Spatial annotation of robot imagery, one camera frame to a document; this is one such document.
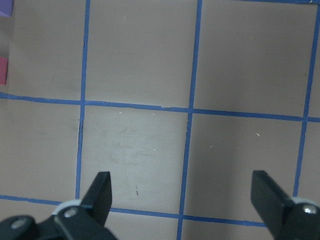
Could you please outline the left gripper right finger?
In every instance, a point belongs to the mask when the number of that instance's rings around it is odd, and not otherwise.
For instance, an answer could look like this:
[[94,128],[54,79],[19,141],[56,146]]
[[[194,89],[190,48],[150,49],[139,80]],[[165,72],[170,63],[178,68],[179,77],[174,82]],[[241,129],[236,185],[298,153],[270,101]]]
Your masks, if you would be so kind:
[[318,240],[320,206],[291,197],[263,170],[254,170],[250,200],[275,240]]

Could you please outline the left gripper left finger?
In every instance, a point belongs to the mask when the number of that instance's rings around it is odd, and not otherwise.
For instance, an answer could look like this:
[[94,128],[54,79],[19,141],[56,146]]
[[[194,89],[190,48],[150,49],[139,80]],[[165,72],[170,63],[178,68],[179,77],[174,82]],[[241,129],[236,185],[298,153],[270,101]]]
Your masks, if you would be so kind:
[[111,174],[99,172],[83,199],[69,200],[56,207],[54,224],[65,240],[115,240],[105,227],[111,205]]

